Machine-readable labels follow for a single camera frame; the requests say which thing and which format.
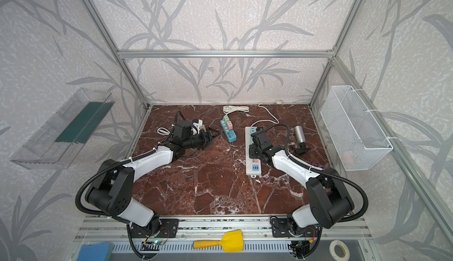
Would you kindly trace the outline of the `white long power strip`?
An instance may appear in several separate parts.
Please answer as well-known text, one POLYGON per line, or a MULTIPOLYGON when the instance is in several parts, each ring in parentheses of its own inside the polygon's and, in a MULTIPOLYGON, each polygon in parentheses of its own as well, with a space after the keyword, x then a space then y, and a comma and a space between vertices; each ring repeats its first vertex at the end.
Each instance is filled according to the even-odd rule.
POLYGON ((257 176, 261 176, 262 175, 262 167, 261 167, 261 161, 258 159, 258 158, 251 158, 251 151, 250 151, 250 146, 253 144, 253 141, 252 141, 252 138, 251 138, 251 127, 256 127, 257 128, 257 124, 258 123, 263 123, 263 122, 270 122, 272 124, 278 124, 279 123, 279 120, 276 116, 274 116, 268 108, 266 108, 263 103, 265 102, 268 102, 270 101, 269 99, 265 99, 263 100, 261 103, 258 104, 258 107, 261 107, 261 108, 264 108, 268 113, 269 115, 273 118, 273 119, 261 119, 261 120, 258 120, 256 121, 255 123, 253 123, 251 126, 247 126, 245 127, 245 156, 246 156, 246 159, 245 159, 245 163, 246 163, 246 167, 245 167, 245 172, 246 172, 246 175, 252 177, 252 178, 256 178, 257 176))

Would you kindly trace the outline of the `white square power strip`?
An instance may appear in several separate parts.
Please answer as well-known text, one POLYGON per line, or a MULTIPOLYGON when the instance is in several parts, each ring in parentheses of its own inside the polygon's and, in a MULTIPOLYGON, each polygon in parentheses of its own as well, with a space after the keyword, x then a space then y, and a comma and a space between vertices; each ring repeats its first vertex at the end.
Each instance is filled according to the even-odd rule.
MULTIPOLYGON (((203 127, 203 120, 201 119, 195 119, 193 122, 192 122, 192 125, 191 125, 191 134, 192 135, 196 135, 196 134, 199 134, 199 131, 201 129, 205 129, 203 127)), ((157 133, 160 134, 160 135, 165 135, 165 136, 169 136, 171 131, 167 130, 166 128, 164 127, 159 127, 157 129, 157 133)))

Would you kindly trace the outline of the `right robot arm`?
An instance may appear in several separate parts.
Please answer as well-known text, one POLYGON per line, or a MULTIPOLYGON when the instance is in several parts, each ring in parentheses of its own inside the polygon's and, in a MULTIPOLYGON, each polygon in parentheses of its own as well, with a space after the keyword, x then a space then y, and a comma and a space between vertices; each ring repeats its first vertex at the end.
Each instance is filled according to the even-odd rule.
POLYGON ((249 152, 252 158, 286 173, 306 189, 309 203, 287 215, 291 234, 298 236, 309 226, 330 229, 336 223, 362 217, 369 208, 366 192, 335 169, 324 170, 294 156, 289 151, 290 132, 286 124, 274 124, 266 129, 258 127, 250 135, 249 152), (287 129, 283 146, 274 145, 267 136, 268 130, 279 126, 287 129))

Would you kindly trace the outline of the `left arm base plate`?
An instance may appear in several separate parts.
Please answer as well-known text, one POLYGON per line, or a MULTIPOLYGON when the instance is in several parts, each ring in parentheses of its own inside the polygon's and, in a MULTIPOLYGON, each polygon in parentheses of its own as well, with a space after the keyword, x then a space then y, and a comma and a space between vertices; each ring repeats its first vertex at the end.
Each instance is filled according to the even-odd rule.
POLYGON ((138 238, 160 238, 160 239, 173 239, 176 237, 178 231, 179 219, 160 219, 159 224, 154 223, 151 227, 141 227, 132 224, 130 228, 130 235, 133 239, 138 238))

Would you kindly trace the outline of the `pink plug adapter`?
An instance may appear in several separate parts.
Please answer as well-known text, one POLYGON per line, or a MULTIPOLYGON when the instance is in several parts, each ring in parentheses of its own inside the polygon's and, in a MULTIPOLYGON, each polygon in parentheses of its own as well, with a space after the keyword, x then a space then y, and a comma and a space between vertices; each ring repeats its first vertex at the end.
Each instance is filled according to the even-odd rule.
POLYGON ((226 122, 226 125, 228 127, 229 130, 233 130, 233 125, 232 125, 232 122, 231 121, 227 121, 226 122))

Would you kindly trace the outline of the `blue power strip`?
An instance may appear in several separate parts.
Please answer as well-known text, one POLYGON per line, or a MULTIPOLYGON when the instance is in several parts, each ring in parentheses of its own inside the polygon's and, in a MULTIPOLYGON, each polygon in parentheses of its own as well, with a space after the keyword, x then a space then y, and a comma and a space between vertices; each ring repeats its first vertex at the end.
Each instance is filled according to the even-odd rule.
MULTIPOLYGON (((245 112, 245 113, 248 113, 250 109, 247 106, 225 105, 225 106, 223 106, 222 110, 223 110, 224 115, 229 116, 229 114, 231 114, 233 112, 245 112)), ((227 123, 225 123, 223 118, 221 120, 221 126, 222 126, 222 129, 223 129, 223 131, 224 131, 224 133, 226 135, 226 138, 227 138, 228 142, 229 143, 235 142, 237 140, 237 135, 234 132, 234 129, 233 130, 229 130, 228 129, 227 123)))

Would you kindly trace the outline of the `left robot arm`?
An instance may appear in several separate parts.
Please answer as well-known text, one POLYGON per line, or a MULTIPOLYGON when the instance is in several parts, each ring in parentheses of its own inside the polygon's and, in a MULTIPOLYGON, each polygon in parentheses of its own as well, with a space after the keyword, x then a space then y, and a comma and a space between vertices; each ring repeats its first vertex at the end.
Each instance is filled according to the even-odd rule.
POLYGON ((133 198, 134 183, 179 160, 186 150, 205 150, 219 135, 220 131, 205 125, 203 120, 187 120, 177 111, 172 129, 151 151, 123 161, 104 161, 80 187, 75 206, 85 214, 111 217, 155 232, 160 228, 159 215, 133 198))

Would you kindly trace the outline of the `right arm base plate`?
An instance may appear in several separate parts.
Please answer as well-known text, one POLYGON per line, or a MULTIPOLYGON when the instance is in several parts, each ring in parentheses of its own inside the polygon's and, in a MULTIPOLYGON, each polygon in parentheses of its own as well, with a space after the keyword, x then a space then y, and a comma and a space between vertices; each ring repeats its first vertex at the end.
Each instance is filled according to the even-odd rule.
POLYGON ((293 219, 287 217, 270 217, 273 237, 317 237, 317 228, 314 225, 299 227, 293 219))

